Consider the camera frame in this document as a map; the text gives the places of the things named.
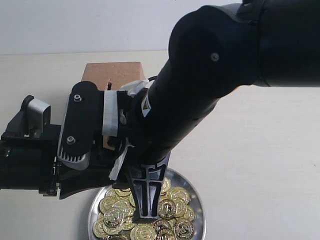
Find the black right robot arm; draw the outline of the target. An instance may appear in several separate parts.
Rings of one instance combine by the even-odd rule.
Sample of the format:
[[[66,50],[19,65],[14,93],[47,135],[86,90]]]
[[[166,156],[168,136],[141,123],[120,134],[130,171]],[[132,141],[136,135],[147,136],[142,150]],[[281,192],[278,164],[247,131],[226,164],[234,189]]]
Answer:
[[[319,1],[202,6],[174,26],[153,82],[72,88],[57,148],[60,198],[110,185],[130,189],[134,222],[152,222],[171,150],[221,98],[240,86],[319,84]]]

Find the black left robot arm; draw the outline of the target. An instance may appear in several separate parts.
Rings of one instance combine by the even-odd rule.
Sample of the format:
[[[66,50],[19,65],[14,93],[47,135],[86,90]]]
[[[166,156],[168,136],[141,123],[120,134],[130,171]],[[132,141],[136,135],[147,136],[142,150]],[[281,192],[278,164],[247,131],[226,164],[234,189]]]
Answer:
[[[57,196],[60,131],[51,124],[51,106],[27,95],[0,136],[0,188]]]

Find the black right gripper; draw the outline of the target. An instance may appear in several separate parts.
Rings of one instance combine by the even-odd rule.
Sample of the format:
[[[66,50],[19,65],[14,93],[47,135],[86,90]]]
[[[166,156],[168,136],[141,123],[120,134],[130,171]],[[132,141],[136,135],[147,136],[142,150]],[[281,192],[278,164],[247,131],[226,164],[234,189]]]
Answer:
[[[76,170],[62,165],[59,168],[59,198],[102,187],[130,187],[135,211],[132,222],[149,224],[159,219],[158,203],[162,191],[171,145],[156,138],[155,128],[161,121],[152,116],[156,107],[151,104],[147,90],[135,96],[127,91],[99,93],[90,165]]]

